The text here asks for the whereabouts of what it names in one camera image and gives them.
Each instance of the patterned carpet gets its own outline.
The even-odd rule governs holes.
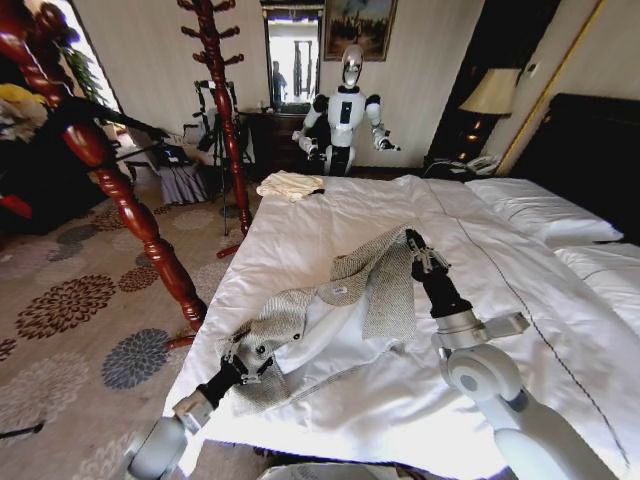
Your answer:
[[[163,205],[151,175],[136,193],[208,303],[231,261],[215,254],[237,243],[238,221],[224,237],[221,200]],[[111,201],[48,235],[7,241],[0,298],[0,432],[44,421],[0,440],[0,478],[108,479],[181,368],[188,347],[163,349],[186,326],[178,304]],[[209,443],[191,478],[255,479],[266,466],[251,447]]]

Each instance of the white pillow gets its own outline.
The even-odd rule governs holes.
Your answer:
[[[640,335],[640,248],[608,244],[554,252]]]
[[[529,180],[489,178],[465,185],[504,220],[549,246],[622,238],[605,220]]]

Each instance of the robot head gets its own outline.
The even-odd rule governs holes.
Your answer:
[[[353,88],[358,83],[362,72],[364,53],[360,45],[349,45],[342,54],[342,84]]]

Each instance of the table lamp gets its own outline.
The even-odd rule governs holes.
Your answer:
[[[460,135],[456,160],[467,161],[471,160],[468,158],[471,155],[477,155],[498,119],[511,113],[519,74],[519,68],[490,68],[471,95],[458,107],[478,115],[474,116],[470,128]]]

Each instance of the painting on wall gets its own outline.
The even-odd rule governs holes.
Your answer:
[[[398,0],[327,0],[324,59],[341,60],[357,43],[368,62],[384,62]]]

